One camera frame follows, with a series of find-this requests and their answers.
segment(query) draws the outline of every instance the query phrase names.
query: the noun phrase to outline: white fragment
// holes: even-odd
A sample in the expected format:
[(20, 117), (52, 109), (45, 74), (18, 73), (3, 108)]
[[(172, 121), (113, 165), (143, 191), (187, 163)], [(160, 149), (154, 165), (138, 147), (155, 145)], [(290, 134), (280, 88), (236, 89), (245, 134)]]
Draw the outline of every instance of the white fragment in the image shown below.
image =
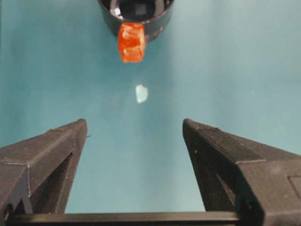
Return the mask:
[(144, 87), (142, 84), (136, 86), (137, 103), (141, 104), (145, 102), (148, 96), (149, 96), (149, 91), (147, 87)]

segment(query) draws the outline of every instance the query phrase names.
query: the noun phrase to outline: orange object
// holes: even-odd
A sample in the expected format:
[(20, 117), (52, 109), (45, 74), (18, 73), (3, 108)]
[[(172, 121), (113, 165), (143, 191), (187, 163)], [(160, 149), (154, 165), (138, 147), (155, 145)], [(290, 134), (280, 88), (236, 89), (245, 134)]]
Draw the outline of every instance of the orange object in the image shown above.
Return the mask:
[(121, 25), (118, 35), (118, 49), (124, 63), (142, 61), (145, 46), (143, 24), (123, 23)]

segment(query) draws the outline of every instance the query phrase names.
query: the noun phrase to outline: black cup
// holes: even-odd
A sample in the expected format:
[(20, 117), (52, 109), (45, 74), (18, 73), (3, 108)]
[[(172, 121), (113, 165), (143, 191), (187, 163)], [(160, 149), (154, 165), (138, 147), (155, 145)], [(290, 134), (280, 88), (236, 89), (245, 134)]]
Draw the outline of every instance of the black cup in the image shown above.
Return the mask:
[(122, 23), (143, 24), (145, 40), (157, 38), (172, 15), (174, 0), (98, 0), (103, 18), (117, 36)]

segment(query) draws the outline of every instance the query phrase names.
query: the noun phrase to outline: teal table surface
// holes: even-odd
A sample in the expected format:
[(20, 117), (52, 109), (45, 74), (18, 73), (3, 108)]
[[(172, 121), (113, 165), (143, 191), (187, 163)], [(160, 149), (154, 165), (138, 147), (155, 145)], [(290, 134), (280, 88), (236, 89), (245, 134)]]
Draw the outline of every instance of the teal table surface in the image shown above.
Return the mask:
[(176, 0), (139, 64), (97, 0), (1, 10), (0, 146), (88, 121), (69, 213), (204, 210), (184, 118), (301, 154), (300, 0)]

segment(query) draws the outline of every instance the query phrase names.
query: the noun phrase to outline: teal background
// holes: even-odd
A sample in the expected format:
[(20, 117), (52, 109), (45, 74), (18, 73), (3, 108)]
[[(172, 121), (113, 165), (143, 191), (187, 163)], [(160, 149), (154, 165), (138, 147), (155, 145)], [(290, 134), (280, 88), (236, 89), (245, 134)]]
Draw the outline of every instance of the teal background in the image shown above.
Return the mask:
[(301, 154), (300, 11), (177, 0), (144, 61), (123, 64), (97, 0), (3, 0), (0, 146), (85, 118), (67, 212), (204, 210), (184, 118)]

